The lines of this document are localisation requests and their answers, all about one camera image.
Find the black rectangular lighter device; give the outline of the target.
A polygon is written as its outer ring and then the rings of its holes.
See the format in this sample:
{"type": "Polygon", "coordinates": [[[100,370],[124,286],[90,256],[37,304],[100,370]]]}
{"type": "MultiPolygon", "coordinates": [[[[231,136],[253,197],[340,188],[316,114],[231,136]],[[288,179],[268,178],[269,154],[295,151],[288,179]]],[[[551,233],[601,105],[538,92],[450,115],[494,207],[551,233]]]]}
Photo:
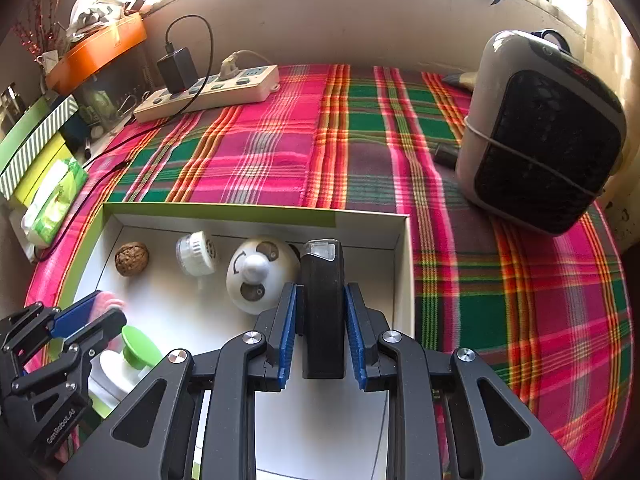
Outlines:
{"type": "Polygon", "coordinates": [[[346,307],[342,244],[336,238],[308,240],[300,259],[303,286],[303,375],[333,380],[345,375],[346,307]]]}

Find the pink suction hook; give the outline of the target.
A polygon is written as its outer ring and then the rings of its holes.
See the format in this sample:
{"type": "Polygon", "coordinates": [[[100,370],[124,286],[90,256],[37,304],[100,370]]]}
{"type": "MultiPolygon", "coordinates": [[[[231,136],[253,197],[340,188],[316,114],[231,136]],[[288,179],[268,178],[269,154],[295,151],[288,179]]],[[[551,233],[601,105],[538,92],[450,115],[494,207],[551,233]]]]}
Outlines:
{"type": "Polygon", "coordinates": [[[93,300],[93,305],[89,314],[89,322],[95,321],[111,308],[123,311],[125,310],[125,307],[125,301],[121,300],[111,292],[98,292],[96,294],[96,298],[93,300]]]}

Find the green tissue pack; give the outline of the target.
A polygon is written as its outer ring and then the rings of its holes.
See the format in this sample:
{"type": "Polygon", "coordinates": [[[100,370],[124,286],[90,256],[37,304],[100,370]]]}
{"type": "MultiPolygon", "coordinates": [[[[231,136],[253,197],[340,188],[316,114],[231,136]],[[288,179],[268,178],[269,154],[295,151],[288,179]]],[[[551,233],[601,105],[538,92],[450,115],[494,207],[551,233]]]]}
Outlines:
{"type": "Polygon", "coordinates": [[[30,244],[38,249],[51,246],[87,179],[86,170],[75,157],[54,162],[21,220],[30,244]]]}

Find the brown walnut in box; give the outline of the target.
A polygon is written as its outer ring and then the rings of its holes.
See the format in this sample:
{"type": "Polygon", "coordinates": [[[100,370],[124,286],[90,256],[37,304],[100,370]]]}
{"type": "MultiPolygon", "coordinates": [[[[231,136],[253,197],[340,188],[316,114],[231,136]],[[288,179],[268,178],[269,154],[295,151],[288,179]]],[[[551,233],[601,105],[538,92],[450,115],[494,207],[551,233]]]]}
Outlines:
{"type": "Polygon", "coordinates": [[[149,249],[141,242],[123,244],[114,257],[116,271],[125,278],[142,273],[149,264],[149,249]]]}

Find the plaid red green blanket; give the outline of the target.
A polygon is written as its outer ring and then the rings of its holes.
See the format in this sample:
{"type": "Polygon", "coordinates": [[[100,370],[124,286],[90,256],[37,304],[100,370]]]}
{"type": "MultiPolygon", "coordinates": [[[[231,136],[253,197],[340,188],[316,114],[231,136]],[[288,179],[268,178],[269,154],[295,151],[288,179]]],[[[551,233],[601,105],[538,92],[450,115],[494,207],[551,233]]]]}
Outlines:
{"type": "Polygon", "coordinates": [[[460,142],[470,98],[437,75],[337,64],[280,76],[260,104],[122,130],[91,165],[86,203],[27,301],[58,302],[106,202],[405,214],[418,339],[480,352],[594,478],[620,442],[632,381],[623,266],[602,210],[545,237],[470,204],[431,156],[460,142]]]}

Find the green white shallow cardboard box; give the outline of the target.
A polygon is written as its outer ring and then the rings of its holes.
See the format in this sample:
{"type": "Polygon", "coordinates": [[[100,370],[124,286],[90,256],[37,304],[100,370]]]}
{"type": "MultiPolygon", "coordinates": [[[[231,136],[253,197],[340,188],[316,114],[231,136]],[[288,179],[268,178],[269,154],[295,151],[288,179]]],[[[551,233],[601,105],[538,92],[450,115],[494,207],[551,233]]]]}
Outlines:
{"type": "MultiPolygon", "coordinates": [[[[390,326],[413,331],[410,221],[404,214],[236,205],[109,204],[91,223],[63,281],[68,306],[103,290],[157,349],[204,353],[249,330],[273,306],[310,240],[343,247],[346,281],[390,326]]],[[[387,398],[352,374],[311,380],[295,350],[279,393],[255,405],[262,479],[381,479],[387,398]]]]}

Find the white small cylinder cap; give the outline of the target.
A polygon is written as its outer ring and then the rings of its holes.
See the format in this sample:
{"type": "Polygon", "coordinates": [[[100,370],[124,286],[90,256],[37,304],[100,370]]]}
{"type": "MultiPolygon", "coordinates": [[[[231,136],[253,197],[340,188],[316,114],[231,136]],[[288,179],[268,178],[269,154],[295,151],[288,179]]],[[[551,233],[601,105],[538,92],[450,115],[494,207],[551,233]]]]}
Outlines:
{"type": "Polygon", "coordinates": [[[216,272],[217,251],[214,239],[205,231],[181,237],[176,244],[176,257],[183,272],[194,278],[216,272]]]}

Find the green striped gift box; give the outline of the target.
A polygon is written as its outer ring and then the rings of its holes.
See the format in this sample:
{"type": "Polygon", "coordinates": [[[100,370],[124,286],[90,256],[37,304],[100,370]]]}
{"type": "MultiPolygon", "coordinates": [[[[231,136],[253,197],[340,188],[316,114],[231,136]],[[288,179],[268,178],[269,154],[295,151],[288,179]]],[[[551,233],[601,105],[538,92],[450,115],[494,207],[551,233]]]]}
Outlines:
{"type": "Polygon", "coordinates": [[[1,164],[1,194],[9,200],[43,148],[58,133],[68,120],[78,112],[78,103],[73,96],[65,98],[40,124],[32,130],[18,147],[1,164]]]}

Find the yellow green box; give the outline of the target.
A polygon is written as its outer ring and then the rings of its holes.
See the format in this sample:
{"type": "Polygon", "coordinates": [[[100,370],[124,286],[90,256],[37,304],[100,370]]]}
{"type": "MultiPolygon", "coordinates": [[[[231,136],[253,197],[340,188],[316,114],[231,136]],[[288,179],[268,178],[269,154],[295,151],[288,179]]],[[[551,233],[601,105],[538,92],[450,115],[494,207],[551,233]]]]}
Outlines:
{"type": "Polygon", "coordinates": [[[32,203],[39,185],[53,164],[57,160],[64,160],[71,157],[72,153],[66,146],[62,134],[59,132],[55,133],[28,167],[21,181],[18,182],[10,198],[11,207],[27,208],[32,203]]]}

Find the white round dome gadget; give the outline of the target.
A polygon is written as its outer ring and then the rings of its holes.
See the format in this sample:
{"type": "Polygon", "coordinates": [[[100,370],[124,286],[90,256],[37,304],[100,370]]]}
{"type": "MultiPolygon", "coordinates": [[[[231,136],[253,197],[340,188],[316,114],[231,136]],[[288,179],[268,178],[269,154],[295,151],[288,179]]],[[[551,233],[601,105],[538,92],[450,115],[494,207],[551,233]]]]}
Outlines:
{"type": "Polygon", "coordinates": [[[278,238],[250,237],[228,265],[226,287],[235,307],[250,315],[274,308],[284,285],[294,282],[300,257],[293,245],[278,238]]]}

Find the orange tray shelf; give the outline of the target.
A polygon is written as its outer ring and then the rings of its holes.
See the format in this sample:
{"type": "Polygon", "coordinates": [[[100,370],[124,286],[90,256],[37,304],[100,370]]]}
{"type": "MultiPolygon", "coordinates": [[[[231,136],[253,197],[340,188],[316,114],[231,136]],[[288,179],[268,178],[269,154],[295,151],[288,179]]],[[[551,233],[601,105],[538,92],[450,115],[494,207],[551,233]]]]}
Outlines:
{"type": "Polygon", "coordinates": [[[107,25],[72,47],[46,76],[50,90],[73,93],[90,76],[148,38],[139,13],[107,25]]]}

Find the red berry branches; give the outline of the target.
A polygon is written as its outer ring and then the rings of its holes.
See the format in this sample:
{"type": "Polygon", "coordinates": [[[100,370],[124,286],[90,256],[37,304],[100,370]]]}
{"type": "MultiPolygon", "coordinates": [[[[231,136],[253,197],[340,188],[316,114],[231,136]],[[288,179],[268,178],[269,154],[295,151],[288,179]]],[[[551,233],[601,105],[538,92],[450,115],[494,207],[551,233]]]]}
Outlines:
{"type": "Polygon", "coordinates": [[[28,0],[22,18],[17,18],[10,31],[33,60],[58,44],[63,26],[58,20],[61,0],[28,0]]]}

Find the black charger adapter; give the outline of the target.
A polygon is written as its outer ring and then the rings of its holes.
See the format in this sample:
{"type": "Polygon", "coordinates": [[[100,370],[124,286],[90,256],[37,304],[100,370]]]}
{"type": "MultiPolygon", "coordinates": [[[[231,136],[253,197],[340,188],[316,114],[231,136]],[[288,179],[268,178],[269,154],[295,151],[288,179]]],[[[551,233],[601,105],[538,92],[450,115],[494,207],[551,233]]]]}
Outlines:
{"type": "Polygon", "coordinates": [[[160,76],[170,94],[188,90],[198,81],[198,72],[188,48],[166,46],[166,54],[157,61],[160,76]]]}

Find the grey space heater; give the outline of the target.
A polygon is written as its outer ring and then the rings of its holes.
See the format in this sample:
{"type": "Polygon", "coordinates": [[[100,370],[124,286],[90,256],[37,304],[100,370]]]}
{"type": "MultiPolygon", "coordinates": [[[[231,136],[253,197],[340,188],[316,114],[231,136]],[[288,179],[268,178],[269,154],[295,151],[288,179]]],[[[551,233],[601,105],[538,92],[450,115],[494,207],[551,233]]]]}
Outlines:
{"type": "Polygon", "coordinates": [[[461,193],[494,214],[558,236],[622,162],[616,94],[556,44],[519,30],[480,59],[457,159],[461,193]]]}

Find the white plug on strip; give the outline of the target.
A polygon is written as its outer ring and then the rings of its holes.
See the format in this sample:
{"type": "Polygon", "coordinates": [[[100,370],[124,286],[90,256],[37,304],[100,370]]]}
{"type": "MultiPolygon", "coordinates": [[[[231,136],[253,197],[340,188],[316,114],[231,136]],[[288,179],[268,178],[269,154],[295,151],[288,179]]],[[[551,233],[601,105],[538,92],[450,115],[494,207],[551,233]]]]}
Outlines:
{"type": "Polygon", "coordinates": [[[232,79],[239,75],[240,68],[238,66],[239,58],[242,58],[243,55],[251,56],[252,58],[257,58],[259,61],[264,62],[266,65],[271,65],[271,61],[268,60],[265,56],[248,49],[241,49],[232,52],[226,58],[224,58],[221,62],[220,70],[218,73],[218,79],[220,81],[226,81],[232,79]]]}

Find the white power strip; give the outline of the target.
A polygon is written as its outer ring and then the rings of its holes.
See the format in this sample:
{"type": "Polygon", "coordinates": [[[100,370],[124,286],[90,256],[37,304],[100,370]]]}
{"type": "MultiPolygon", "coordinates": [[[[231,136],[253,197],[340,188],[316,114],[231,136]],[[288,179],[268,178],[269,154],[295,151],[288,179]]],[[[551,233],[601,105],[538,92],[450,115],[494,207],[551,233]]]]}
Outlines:
{"type": "Polygon", "coordinates": [[[277,65],[258,66],[240,70],[231,79],[220,80],[217,75],[200,78],[183,92],[170,93],[163,88],[152,93],[134,110],[138,122],[152,122],[184,112],[211,110],[232,105],[264,102],[279,89],[277,65]]]}

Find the patterned cream curtain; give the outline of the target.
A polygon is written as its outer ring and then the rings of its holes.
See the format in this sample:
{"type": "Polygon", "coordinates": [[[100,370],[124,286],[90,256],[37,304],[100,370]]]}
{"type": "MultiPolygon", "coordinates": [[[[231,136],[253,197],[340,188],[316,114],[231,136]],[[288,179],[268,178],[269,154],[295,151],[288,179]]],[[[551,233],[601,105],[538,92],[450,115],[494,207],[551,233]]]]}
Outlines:
{"type": "Polygon", "coordinates": [[[627,123],[623,161],[600,198],[624,252],[639,241],[639,48],[612,3],[587,2],[584,61],[618,96],[627,123]]]}

